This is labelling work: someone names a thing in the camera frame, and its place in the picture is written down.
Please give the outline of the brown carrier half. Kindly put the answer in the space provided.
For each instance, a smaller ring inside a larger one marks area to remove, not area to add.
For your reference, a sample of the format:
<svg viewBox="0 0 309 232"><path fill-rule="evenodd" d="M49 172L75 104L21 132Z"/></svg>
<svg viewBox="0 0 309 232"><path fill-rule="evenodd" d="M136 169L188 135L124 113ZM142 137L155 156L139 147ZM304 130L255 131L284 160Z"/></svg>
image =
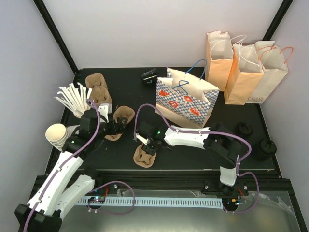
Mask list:
<svg viewBox="0 0 309 232"><path fill-rule="evenodd" d="M113 114L113 118L118 122L118 118L126 118L126 124L130 123L135 115L135 111L128 106L119 106ZM105 139L109 141L117 141L122 136L122 133L117 135L106 135Z"/></svg>

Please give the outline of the blue checkered paper bag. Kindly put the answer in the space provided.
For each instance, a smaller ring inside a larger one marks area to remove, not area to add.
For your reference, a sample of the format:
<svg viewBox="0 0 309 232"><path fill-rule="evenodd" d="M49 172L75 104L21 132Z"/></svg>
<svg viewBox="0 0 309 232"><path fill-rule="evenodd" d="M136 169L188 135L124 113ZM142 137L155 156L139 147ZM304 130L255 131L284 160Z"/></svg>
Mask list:
<svg viewBox="0 0 309 232"><path fill-rule="evenodd" d="M156 108L163 116L183 128L202 128L210 118L219 88L203 77L167 68L167 76L156 81Z"/></svg>

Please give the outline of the black coffee cup stack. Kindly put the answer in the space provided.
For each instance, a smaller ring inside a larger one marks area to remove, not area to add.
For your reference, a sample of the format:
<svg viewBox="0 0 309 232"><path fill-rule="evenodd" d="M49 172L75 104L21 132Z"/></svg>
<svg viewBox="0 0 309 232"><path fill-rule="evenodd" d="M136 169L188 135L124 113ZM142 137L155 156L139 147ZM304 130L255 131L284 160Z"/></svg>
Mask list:
<svg viewBox="0 0 309 232"><path fill-rule="evenodd" d="M265 161L272 158L277 152L277 146L271 139L262 139L257 144L256 159Z"/></svg>

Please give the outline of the brown pulp cup carrier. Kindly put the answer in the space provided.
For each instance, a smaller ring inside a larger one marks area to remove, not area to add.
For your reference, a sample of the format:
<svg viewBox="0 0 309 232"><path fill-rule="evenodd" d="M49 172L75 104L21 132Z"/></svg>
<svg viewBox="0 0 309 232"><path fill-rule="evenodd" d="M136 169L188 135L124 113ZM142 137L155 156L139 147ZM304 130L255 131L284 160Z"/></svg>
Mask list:
<svg viewBox="0 0 309 232"><path fill-rule="evenodd" d="M143 168L150 168L155 162L157 154L150 155L142 150L142 145L138 146L133 155L134 162Z"/></svg>

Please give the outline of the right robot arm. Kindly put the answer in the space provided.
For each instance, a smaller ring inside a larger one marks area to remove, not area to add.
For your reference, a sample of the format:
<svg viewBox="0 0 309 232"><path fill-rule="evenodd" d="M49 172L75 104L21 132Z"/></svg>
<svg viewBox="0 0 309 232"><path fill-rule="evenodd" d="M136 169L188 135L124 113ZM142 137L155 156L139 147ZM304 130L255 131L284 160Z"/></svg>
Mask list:
<svg viewBox="0 0 309 232"><path fill-rule="evenodd" d="M221 124L193 129L165 124L151 126L143 122L135 130L134 139L142 143L141 150L150 157L153 157L160 148L170 149L172 146L195 147L209 151L218 159L220 182L219 184L206 182L206 192L211 195L230 195L237 189L237 162L241 142Z"/></svg>

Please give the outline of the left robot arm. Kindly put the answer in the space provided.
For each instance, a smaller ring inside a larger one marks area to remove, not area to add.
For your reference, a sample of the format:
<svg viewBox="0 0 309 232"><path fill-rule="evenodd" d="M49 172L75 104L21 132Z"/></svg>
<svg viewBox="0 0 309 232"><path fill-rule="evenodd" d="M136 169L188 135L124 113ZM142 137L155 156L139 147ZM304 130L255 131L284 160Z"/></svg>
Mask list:
<svg viewBox="0 0 309 232"><path fill-rule="evenodd" d="M43 185L27 204L19 204L14 212L25 232L59 231L63 219L78 200L90 191L98 193L103 189L104 182L93 169L79 175L71 186L68 183L104 138L120 138L134 115L135 111L127 106L118 107L111 120L103 106L84 112Z"/></svg>

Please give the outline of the brown cup carrier stack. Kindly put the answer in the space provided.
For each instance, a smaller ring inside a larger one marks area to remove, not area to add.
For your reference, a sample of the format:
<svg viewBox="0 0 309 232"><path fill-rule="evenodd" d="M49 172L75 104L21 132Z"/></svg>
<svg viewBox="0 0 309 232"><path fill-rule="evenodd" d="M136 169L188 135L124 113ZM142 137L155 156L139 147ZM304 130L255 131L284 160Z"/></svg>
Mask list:
<svg viewBox="0 0 309 232"><path fill-rule="evenodd" d="M88 89L92 89L89 98L97 107L105 103L112 104L112 98L108 92L107 83L102 74L94 73L89 75L85 79L85 84Z"/></svg>

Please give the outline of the lying white paper cup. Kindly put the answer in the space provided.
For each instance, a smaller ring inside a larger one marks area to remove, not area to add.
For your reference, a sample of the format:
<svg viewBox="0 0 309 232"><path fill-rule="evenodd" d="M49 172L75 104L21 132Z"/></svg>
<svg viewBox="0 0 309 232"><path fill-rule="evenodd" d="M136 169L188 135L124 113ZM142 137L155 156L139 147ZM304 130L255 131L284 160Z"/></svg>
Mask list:
<svg viewBox="0 0 309 232"><path fill-rule="evenodd" d="M68 126L68 127L66 127L67 132L69 133L69 135L72 135L73 131L74 131L77 127L79 127L79 125L73 125L73 126Z"/></svg>

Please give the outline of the cup of white straws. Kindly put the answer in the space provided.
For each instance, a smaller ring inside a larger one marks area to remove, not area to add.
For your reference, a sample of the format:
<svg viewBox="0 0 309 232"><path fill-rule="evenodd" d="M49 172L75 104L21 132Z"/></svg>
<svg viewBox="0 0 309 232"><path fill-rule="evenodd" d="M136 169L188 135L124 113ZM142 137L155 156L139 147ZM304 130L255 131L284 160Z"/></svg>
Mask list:
<svg viewBox="0 0 309 232"><path fill-rule="evenodd" d="M90 109L86 100L90 98L92 89L87 89L81 83L77 84L78 87L73 83L67 87L59 87L60 91L57 92L55 99L69 109L75 117L81 118L84 112Z"/></svg>

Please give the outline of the white paper cup stack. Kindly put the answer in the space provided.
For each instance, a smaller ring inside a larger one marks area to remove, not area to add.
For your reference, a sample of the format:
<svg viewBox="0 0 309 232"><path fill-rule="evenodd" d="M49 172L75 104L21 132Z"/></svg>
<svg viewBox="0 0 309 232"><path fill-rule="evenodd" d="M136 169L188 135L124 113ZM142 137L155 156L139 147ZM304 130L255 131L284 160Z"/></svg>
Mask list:
<svg viewBox="0 0 309 232"><path fill-rule="evenodd" d="M57 123L46 130L45 137L53 147L61 151L69 137L69 132L63 124Z"/></svg>

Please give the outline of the black lid stack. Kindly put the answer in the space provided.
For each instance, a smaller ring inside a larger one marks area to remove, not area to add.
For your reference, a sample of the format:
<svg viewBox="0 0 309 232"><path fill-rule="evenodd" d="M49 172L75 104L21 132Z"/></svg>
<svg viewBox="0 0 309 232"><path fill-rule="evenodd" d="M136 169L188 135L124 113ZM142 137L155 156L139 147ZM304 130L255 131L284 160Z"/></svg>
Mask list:
<svg viewBox="0 0 309 232"><path fill-rule="evenodd" d="M248 138L253 133L253 128L250 124L246 122L240 122L236 126L236 134L241 138Z"/></svg>

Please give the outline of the orange paper bag middle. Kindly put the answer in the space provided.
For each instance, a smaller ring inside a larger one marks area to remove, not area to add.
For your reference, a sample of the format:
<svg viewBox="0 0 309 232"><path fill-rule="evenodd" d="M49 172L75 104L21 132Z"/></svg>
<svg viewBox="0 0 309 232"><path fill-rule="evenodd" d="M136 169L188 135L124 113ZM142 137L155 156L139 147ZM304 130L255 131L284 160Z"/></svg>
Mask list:
<svg viewBox="0 0 309 232"><path fill-rule="evenodd" d="M224 90L225 104L244 105L264 75L255 46L234 44L231 70Z"/></svg>

